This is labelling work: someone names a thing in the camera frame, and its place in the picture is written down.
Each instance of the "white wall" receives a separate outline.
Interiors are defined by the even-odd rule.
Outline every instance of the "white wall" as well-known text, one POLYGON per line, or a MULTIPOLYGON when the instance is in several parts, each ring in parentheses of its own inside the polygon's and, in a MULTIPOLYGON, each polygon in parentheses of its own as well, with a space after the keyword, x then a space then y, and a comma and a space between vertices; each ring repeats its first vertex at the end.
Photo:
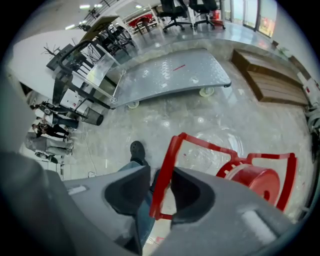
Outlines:
POLYGON ((13 46, 13 56, 8 62, 8 69, 20 82, 52 99, 55 76, 54 72, 46 67, 51 55, 43 53, 48 45, 50 50, 67 44, 74 45, 81 40, 85 32, 80 29, 50 31, 31 36, 13 46))
POLYGON ((279 5, 272 39, 281 47, 286 47, 301 62, 312 78, 320 83, 319 61, 315 52, 299 26, 279 5))

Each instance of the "black shoe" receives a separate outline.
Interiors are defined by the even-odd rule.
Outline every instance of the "black shoe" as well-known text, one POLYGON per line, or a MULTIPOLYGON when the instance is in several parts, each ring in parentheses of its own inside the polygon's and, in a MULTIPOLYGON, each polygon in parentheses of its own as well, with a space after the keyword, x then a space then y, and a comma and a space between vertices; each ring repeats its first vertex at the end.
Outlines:
POLYGON ((135 161, 139 165, 148 166, 149 164, 145 160, 146 152, 145 148, 140 141, 134 141, 130 146, 131 159, 130 161, 135 161))

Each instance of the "red furniture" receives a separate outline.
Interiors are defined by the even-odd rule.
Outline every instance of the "red furniture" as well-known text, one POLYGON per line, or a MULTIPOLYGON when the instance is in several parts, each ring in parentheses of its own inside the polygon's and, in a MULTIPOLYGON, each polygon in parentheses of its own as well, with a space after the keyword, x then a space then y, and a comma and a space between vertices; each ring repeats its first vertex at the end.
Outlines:
POLYGON ((203 148, 230 155, 230 160, 220 168, 216 176, 239 182, 255 191, 258 195, 262 196, 279 210, 285 210, 294 187, 296 169, 298 165, 298 159, 295 157, 294 153, 250 153, 247 158, 241 158, 238 157, 237 152, 234 150, 217 146, 183 132, 179 136, 172 137, 168 150, 165 154, 152 197, 152 204, 149 212, 151 217, 154 217, 156 220, 172 220, 172 215, 161 213, 161 207, 167 187, 172 177, 179 149, 184 140, 203 148), (277 203, 276 199, 280 192, 280 179, 277 172, 270 168, 254 166, 254 158, 287 159, 285 181, 277 203))

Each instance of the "office chair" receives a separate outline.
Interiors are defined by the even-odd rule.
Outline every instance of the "office chair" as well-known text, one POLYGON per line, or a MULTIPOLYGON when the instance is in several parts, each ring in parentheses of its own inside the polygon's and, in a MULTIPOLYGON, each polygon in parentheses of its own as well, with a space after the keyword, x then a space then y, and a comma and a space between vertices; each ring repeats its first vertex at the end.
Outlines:
POLYGON ((187 16, 188 7, 185 5, 183 0, 179 0, 179 3, 181 6, 175 6, 174 0, 161 0, 163 12, 157 11, 157 16, 159 18, 171 17, 170 23, 173 22, 163 28, 164 33, 167 33, 168 28, 173 26, 179 26, 181 27, 181 30, 185 30, 185 28, 182 25, 190 25, 191 28, 193 27, 192 23, 190 22, 180 22, 176 20, 178 17, 184 17, 184 18, 188 17, 187 16))
POLYGON ((216 0, 202 0, 203 4, 198 4, 198 0, 190 0, 189 1, 189 7, 192 10, 195 10, 198 14, 204 14, 205 19, 200 20, 194 23, 193 27, 194 29, 197 29, 198 24, 206 23, 210 24, 212 29, 215 29, 215 24, 208 19, 209 12, 215 11, 218 9, 216 0))

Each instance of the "gray surface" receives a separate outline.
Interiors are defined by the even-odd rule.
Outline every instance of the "gray surface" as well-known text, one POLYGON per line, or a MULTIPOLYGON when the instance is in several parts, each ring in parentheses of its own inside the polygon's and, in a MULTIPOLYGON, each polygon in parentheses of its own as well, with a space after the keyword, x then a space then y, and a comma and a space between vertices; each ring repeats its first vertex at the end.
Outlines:
POLYGON ((114 60, 110 59, 106 54, 103 55, 87 74, 86 79, 99 87, 113 63, 115 63, 114 60))
POLYGON ((211 187, 214 205, 198 221, 172 226, 170 234, 152 255, 251 255, 266 244, 262 239, 264 228, 252 227, 243 220, 242 215, 248 211, 256 212, 277 239, 293 227, 280 210, 242 184, 180 169, 211 187))
POLYGON ((230 84, 227 73, 206 49, 177 51, 129 69, 115 90, 117 102, 111 107, 175 92, 230 84))
POLYGON ((141 168, 143 166, 110 175, 68 180, 64 182, 64 185, 67 190, 85 186, 87 188, 86 191, 75 193, 71 196, 75 204, 85 217, 110 239, 115 241, 122 238, 125 241, 132 236, 130 227, 134 224, 134 220, 131 216, 118 214, 106 201, 104 193, 108 185, 141 168))

